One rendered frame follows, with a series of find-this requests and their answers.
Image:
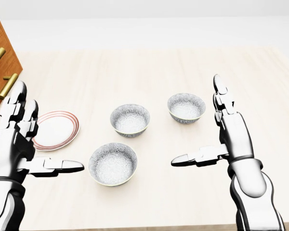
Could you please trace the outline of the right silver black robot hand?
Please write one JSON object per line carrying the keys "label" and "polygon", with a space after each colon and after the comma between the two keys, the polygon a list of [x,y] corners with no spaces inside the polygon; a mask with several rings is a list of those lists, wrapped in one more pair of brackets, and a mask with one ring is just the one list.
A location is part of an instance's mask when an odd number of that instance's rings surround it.
{"label": "right silver black robot hand", "polygon": [[241,113],[234,108],[232,94],[216,74],[213,77],[215,93],[213,104],[215,108],[215,122],[220,128],[218,146],[206,146],[195,153],[184,154],[171,161],[173,167],[196,165],[204,167],[215,165],[220,159],[229,162],[240,158],[253,158],[253,147],[249,131]]}

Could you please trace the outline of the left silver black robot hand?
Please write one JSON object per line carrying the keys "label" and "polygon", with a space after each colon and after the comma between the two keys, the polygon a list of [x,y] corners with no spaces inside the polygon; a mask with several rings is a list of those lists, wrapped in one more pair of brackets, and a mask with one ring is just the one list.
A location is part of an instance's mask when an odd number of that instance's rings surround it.
{"label": "left silver black robot hand", "polygon": [[83,171],[77,161],[34,156],[39,107],[35,100],[26,101],[26,93],[25,83],[17,81],[0,108],[0,179],[23,182],[27,174],[56,177]]}

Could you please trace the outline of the patterned grey bowl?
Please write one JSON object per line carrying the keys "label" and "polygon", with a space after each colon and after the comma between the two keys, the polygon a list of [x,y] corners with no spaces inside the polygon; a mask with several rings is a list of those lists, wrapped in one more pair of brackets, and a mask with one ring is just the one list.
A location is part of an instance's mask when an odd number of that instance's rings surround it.
{"label": "patterned grey bowl", "polygon": [[124,104],[110,115],[110,123],[121,136],[134,138],[141,135],[150,122],[149,111],[138,104]]}
{"label": "patterned grey bowl", "polygon": [[177,93],[167,102],[171,117],[182,124],[191,124],[198,121],[206,111],[205,102],[198,96],[190,93]]}
{"label": "patterned grey bowl", "polygon": [[114,187],[128,182],[135,174],[137,164],[137,155],[131,147],[113,142],[93,152],[88,171],[97,183]]}

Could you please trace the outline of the white plate with red rings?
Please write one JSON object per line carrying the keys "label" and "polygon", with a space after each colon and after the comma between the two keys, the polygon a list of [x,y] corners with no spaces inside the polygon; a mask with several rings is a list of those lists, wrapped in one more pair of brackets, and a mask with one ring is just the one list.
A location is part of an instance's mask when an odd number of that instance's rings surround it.
{"label": "white plate with red rings", "polygon": [[36,150],[54,151],[72,142],[77,136],[80,123],[68,111],[51,111],[38,118],[39,129],[33,138]]}

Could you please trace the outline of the wooden cabinet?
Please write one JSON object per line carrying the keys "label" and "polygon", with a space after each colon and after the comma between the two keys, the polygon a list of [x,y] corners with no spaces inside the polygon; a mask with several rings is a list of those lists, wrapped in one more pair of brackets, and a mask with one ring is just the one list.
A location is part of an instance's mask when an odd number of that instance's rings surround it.
{"label": "wooden cabinet", "polygon": [[23,68],[0,22],[0,103],[8,95]]}

